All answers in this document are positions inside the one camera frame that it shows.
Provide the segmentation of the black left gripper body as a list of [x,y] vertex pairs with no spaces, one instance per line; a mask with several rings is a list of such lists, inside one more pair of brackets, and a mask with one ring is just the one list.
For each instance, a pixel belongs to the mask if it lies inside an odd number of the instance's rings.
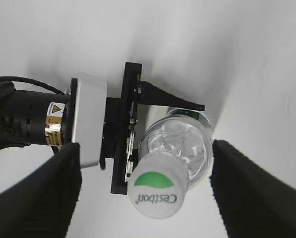
[[129,137],[130,115],[134,101],[134,89],[142,72],[139,63],[126,62],[120,98],[107,97],[100,152],[100,168],[105,170],[106,159],[114,160],[111,190],[112,194],[127,194],[125,172],[127,163],[127,139]]

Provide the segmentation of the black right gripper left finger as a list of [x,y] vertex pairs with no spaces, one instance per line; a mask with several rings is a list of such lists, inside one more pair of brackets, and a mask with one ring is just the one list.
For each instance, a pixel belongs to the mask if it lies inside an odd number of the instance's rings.
[[69,143],[0,193],[0,238],[64,238],[81,190],[80,145]]

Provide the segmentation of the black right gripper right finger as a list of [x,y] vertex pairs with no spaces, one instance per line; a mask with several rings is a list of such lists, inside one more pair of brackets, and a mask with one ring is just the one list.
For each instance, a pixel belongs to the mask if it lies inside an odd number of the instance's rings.
[[230,238],[296,238],[296,189],[231,144],[213,142],[210,184]]

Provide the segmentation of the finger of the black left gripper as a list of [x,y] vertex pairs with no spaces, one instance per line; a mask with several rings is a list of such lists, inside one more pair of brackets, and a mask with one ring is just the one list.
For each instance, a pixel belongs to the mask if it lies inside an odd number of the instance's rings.
[[205,106],[176,97],[147,81],[138,84],[138,103],[165,107],[184,108],[188,110],[204,111]]

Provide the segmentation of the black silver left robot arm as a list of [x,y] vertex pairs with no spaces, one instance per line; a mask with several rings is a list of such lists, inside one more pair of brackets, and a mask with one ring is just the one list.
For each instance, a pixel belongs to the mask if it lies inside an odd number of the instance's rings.
[[88,74],[73,78],[68,92],[18,76],[0,76],[0,150],[47,145],[57,151],[81,145],[82,168],[114,160],[111,193],[127,193],[138,163],[133,147],[138,105],[204,111],[205,106],[178,98],[141,80],[142,65],[127,62],[121,96],[107,96],[107,84]]

